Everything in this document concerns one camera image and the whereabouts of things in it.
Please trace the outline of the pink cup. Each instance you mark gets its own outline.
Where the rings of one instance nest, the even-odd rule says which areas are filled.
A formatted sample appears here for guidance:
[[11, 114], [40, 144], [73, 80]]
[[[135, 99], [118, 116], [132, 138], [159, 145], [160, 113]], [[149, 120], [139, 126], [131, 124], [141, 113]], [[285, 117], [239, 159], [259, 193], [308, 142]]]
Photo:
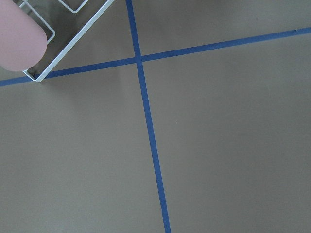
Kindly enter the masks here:
[[0, 2], [0, 66], [22, 71], [36, 65], [47, 49], [44, 30], [12, 0]]

